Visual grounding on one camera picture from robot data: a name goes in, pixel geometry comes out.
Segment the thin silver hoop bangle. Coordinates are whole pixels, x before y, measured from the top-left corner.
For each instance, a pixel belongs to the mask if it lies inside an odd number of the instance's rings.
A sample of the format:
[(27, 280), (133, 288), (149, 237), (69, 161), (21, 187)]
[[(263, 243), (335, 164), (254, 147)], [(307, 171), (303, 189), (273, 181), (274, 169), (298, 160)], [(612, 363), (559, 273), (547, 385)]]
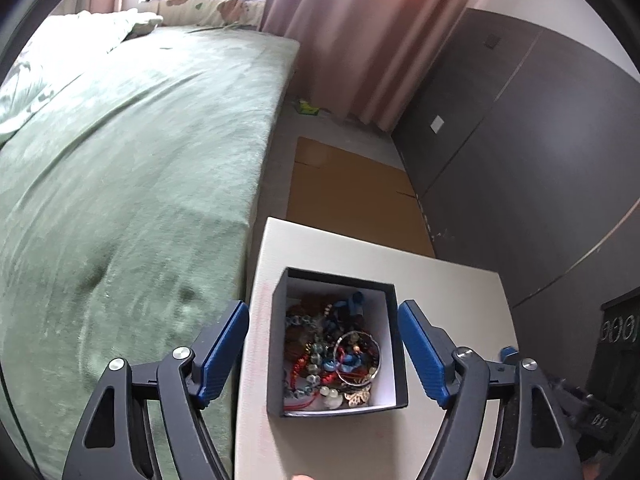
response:
[(335, 374), (345, 385), (369, 385), (381, 368), (381, 348), (370, 333), (352, 330), (337, 339), (333, 347)]

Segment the white shell butterfly brooch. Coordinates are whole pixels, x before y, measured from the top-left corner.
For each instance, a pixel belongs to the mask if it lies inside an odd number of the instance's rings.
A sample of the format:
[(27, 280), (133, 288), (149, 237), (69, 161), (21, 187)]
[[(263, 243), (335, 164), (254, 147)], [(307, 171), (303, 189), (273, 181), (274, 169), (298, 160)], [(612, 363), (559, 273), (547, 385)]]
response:
[(370, 388), (361, 388), (344, 394), (344, 400), (350, 408), (367, 405), (370, 400)]

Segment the light green blanket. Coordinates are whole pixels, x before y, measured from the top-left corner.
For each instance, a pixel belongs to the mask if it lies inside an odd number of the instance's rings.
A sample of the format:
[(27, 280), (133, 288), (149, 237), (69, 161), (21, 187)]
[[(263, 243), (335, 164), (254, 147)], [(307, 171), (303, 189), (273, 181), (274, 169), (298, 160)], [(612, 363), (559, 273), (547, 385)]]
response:
[(50, 15), (21, 50), (1, 85), (1, 141), (6, 142), (84, 70), (128, 38), (163, 23), (153, 12)]

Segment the floral pillow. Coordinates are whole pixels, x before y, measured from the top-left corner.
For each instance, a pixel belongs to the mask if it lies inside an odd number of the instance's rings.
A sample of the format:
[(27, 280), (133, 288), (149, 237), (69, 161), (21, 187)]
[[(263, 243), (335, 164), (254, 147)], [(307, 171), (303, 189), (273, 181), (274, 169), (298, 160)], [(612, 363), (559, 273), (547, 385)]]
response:
[(258, 29), (264, 0), (150, 0), (136, 5), (140, 12), (163, 18), (163, 26), (244, 27)]

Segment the pink curtain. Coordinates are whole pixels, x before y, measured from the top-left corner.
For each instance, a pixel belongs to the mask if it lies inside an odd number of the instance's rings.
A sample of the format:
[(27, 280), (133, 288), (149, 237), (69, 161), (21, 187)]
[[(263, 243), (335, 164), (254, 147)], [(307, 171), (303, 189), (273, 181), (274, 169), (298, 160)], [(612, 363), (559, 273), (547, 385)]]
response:
[(292, 91), (390, 132), (469, 0), (266, 0), (260, 30), (299, 43)]

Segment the white wall socket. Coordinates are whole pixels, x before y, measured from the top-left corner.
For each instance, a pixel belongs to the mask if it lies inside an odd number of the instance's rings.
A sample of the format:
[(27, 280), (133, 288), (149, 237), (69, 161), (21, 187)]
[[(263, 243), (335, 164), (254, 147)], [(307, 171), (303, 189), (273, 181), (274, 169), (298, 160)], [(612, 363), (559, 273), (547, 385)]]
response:
[(439, 133), (439, 130), (440, 130), (440, 128), (442, 128), (442, 125), (444, 123), (445, 123), (444, 120), (439, 115), (436, 115), (435, 118), (433, 119), (433, 121), (431, 122), (432, 131), (435, 134)]

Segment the black square jewelry box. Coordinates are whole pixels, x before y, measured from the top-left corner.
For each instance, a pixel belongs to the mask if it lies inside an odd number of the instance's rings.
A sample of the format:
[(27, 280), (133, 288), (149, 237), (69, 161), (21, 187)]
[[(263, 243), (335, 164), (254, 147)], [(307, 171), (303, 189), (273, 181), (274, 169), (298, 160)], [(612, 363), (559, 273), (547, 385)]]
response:
[(267, 411), (318, 418), (408, 406), (392, 284), (287, 268), (273, 292)]

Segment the flattened brown cardboard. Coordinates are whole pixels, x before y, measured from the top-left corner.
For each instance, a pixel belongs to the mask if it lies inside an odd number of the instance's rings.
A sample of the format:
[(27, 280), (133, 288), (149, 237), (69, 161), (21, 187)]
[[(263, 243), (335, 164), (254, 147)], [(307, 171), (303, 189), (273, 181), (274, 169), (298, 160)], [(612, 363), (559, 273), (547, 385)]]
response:
[(426, 222), (405, 171), (299, 138), (288, 221), (434, 257)]

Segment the green yellow floor item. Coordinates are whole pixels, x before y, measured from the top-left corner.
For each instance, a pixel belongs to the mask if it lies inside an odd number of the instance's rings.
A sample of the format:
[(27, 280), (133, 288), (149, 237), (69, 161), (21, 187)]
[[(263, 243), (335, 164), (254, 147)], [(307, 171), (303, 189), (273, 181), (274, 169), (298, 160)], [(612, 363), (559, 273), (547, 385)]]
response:
[(319, 107), (312, 106), (305, 100), (298, 100), (296, 110), (301, 115), (305, 116), (318, 116), (320, 112)]

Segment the green covered bed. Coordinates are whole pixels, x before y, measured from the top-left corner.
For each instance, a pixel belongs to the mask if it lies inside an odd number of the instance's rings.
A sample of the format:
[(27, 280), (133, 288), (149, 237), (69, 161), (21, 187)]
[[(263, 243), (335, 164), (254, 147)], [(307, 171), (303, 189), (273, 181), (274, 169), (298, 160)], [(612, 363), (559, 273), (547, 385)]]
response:
[(158, 360), (243, 296), (298, 50), (160, 24), (1, 141), (1, 419), (43, 477), (110, 359)]

